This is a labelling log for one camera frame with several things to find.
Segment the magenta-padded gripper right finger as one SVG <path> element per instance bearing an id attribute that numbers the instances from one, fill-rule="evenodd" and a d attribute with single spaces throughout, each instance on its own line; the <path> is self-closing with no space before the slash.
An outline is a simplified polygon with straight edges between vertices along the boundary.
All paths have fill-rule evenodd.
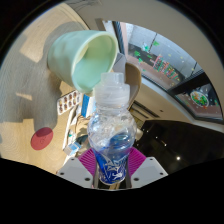
<path id="1" fill-rule="evenodd" d="M 136 148 L 131 148 L 127 160 L 127 188 L 140 188 L 167 175 L 155 157 L 146 157 Z"/>

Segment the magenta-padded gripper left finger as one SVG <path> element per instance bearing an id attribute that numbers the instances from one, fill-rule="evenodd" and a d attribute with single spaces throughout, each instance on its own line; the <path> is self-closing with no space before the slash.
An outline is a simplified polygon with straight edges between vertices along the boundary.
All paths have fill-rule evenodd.
<path id="1" fill-rule="evenodd" d="M 97 171 L 97 161 L 92 149 L 86 150 L 78 158 L 71 157 L 57 172 L 57 175 L 84 188 L 93 188 Z"/>

